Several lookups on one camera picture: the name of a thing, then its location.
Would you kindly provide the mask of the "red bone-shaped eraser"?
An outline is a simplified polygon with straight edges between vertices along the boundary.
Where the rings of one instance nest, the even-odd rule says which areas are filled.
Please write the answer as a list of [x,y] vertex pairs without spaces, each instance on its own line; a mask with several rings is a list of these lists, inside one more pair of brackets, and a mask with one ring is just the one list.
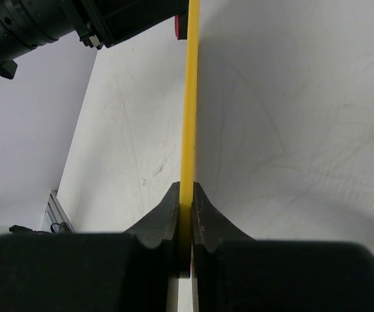
[[174,19],[174,30],[177,40],[187,39],[187,29],[188,29],[188,14],[180,14],[175,16]]

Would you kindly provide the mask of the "yellow-framed whiteboard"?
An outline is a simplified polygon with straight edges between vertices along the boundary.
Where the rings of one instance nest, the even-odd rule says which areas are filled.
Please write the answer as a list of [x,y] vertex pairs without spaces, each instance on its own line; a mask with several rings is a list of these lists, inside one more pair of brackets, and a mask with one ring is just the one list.
[[188,278],[191,271],[199,31],[200,1],[189,1],[181,145],[180,210],[178,218],[180,278]]

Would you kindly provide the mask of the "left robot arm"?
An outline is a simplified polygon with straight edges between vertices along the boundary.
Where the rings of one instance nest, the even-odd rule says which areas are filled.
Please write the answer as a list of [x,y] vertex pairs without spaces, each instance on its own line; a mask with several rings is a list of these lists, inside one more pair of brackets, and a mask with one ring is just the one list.
[[177,0],[0,1],[0,76],[13,79],[16,58],[72,32],[85,46],[110,48],[174,18],[184,40],[188,11],[189,2]]

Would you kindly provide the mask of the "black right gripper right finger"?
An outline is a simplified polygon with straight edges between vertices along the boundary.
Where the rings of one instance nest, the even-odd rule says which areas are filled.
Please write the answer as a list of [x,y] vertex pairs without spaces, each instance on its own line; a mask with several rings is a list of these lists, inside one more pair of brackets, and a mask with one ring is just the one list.
[[374,255],[353,242],[253,239],[194,184],[195,311],[374,311]]

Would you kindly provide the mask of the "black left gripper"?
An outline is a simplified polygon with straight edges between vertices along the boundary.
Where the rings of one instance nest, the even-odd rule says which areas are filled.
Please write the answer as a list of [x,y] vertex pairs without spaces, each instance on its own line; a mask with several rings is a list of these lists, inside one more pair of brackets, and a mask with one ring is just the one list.
[[188,15],[188,1],[62,1],[61,7],[85,46],[120,44],[169,18]]

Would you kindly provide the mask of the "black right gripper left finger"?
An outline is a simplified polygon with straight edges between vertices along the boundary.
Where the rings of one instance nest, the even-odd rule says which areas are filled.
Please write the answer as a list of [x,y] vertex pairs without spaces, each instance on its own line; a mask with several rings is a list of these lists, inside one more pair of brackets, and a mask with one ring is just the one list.
[[121,233],[0,236],[0,311],[176,311],[179,189]]

